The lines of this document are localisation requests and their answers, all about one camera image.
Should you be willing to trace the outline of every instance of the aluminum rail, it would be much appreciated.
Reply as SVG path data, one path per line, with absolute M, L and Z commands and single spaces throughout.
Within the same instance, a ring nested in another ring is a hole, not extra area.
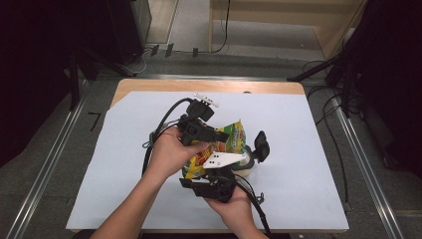
M 23 237 L 30 220 L 34 215 L 35 209 L 37 208 L 38 203 L 43 196 L 44 190 L 47 187 L 50 177 L 53 174 L 56 164 L 59 161 L 63 148 L 65 147 L 72 129 L 81 113 L 91 86 L 91 82 L 84 80 L 82 86 L 83 95 L 81 96 L 81 100 L 78 102 L 75 109 L 72 112 L 69 112 L 65 123 L 63 124 L 46 160 L 44 161 L 40 172 L 38 173 L 37 178 L 35 179 L 29 193 L 26 195 L 22 203 L 19 213 L 12 227 L 10 228 L 9 233 L 7 234 L 7 239 L 20 239 Z
M 334 98 L 333 104 L 335 107 L 340 105 L 340 99 Z M 350 143 L 353 154 L 356 158 L 357 164 L 359 165 L 363 179 L 366 182 L 366 186 L 369 193 L 372 196 L 372 200 L 379 213 L 382 223 L 384 224 L 385 231 L 391 239 L 404 239 L 403 233 L 400 230 L 395 214 L 372 170 L 372 166 L 360 144 L 360 141 L 356 135 L 353 125 L 342 111 L 336 111 L 338 119 L 344 129 L 345 135 L 347 136 L 348 142 Z

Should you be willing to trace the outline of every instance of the snack bag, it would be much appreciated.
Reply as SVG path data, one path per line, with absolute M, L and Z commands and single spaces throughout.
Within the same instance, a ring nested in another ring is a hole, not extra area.
M 245 151 L 246 136 L 240 121 L 234 122 L 225 127 L 217 128 L 217 131 L 224 131 L 229 134 L 226 142 L 211 142 L 203 151 L 193 155 L 182 168 L 184 178 L 192 179 L 205 174 L 202 164 L 214 151 L 231 152 L 242 154 Z

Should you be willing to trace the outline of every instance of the human arm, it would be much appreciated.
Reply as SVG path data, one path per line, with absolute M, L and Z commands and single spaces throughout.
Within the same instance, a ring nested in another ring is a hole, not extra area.
M 177 127 L 166 130 L 155 142 L 149 166 L 126 200 L 108 217 L 91 238 L 137 238 L 159 189 L 206 143 L 183 146 Z
M 251 201 L 242 189 L 236 187 L 233 196 L 226 203 L 205 199 L 210 207 L 214 209 L 223 220 L 224 224 L 239 239 L 261 239 L 267 238 L 255 225 L 252 216 Z

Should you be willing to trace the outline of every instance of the white sheet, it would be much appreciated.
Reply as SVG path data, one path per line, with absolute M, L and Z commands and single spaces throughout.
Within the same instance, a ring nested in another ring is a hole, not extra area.
M 281 94 L 205 94 L 220 108 L 208 121 L 214 127 L 238 119 L 247 144 L 263 130 L 271 152 L 248 176 L 271 229 L 347 230 L 348 224 L 329 170 L 306 97 Z M 149 133 L 168 109 L 192 93 L 132 92 L 105 117 L 92 162 L 81 185 L 68 229 L 95 229 L 126 198 L 140 179 Z M 185 113 L 187 103 L 169 120 Z M 143 225 L 144 229 L 226 229 L 220 217 L 178 178 L 163 185 Z M 254 210 L 258 227 L 263 228 Z

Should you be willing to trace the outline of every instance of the black cable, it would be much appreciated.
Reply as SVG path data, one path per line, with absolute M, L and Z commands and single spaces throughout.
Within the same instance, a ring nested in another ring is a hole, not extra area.
M 325 117 L 321 117 L 318 121 L 316 121 L 316 125 L 318 125 L 320 122 L 322 122 L 326 117 L 331 116 L 332 114 L 335 113 L 335 111 L 340 108 L 340 106 L 336 106 L 336 107 L 332 107 L 331 109 L 328 110 L 328 112 L 326 112 Z
M 199 51 L 198 54 L 216 54 L 216 53 L 219 53 L 226 46 L 227 37 L 228 37 L 227 30 L 228 30 L 228 26 L 229 26 L 230 3 L 231 3 L 231 0 L 228 0 L 227 15 L 226 15 L 226 26 L 225 26 L 226 29 L 224 31 L 225 32 L 225 36 L 224 36 L 223 45 L 217 51 L 212 51 L 212 52 Z M 193 52 L 186 52 L 186 51 L 172 51 L 172 52 L 175 52 L 175 53 L 187 53 L 187 54 L 192 54 L 193 53 Z
M 248 184 L 249 188 L 251 188 L 252 195 L 254 196 L 255 200 L 257 200 L 257 195 L 255 194 L 254 188 L 252 188 L 251 183 L 249 183 L 249 181 L 248 181 L 248 180 L 246 180 L 246 178 L 245 178 L 245 177 L 243 177 L 243 176 L 241 176 L 241 175 L 239 175 L 239 174 L 236 174 L 236 173 L 235 173 L 235 176 L 237 176 L 237 177 L 241 178 L 244 182 L 246 182 L 246 184 Z
M 320 91 L 322 89 L 336 89 L 336 90 L 342 90 L 342 88 L 332 88 L 329 86 L 316 86 L 310 89 L 310 91 L 307 93 L 307 100 L 310 99 L 311 95 L 317 91 Z
M 219 53 L 224 48 L 224 46 L 226 46 L 226 42 L 227 42 L 227 29 L 228 29 L 228 25 L 229 25 L 229 14 L 230 14 L 230 0 L 229 0 L 229 2 L 227 4 L 226 31 L 225 31 L 225 37 L 224 37 L 223 45 L 217 51 L 211 52 L 211 54 Z
M 263 209 L 261 208 L 260 204 L 258 203 L 256 198 L 254 198 L 254 195 L 252 195 L 252 193 L 248 189 L 246 189 L 240 182 L 238 182 L 238 181 L 235 181 L 235 182 L 236 182 L 236 185 L 246 193 L 249 200 L 252 202 L 252 205 L 254 205 L 255 209 L 257 210 L 258 214 L 260 215 L 261 222 L 263 223 L 265 231 L 267 232 L 267 237 L 271 239 L 272 234 L 271 234 L 270 226 L 268 225 L 266 215 L 265 215 Z
M 159 123 L 157 129 L 154 132 L 151 133 L 151 136 L 150 136 L 150 139 L 149 139 L 149 147 L 146 150 L 146 152 L 145 152 L 145 158 L 143 159 L 142 175 L 145 173 L 146 168 L 148 167 L 149 158 L 151 157 L 151 153 L 152 153 L 152 147 L 153 147 L 154 143 L 156 142 L 156 140 L 158 139 L 158 137 L 162 133 L 162 130 L 161 130 L 162 126 L 164 125 L 165 121 L 170 116 L 170 114 L 174 111 L 174 109 L 176 109 L 176 107 L 178 107 L 180 104 L 182 104 L 184 102 L 192 103 L 193 100 L 192 99 L 189 99 L 189 98 L 184 98 L 184 99 L 176 102 L 170 108 L 170 110 L 168 110 L 168 112 L 165 114 L 165 116 L 162 118 L 162 120 Z

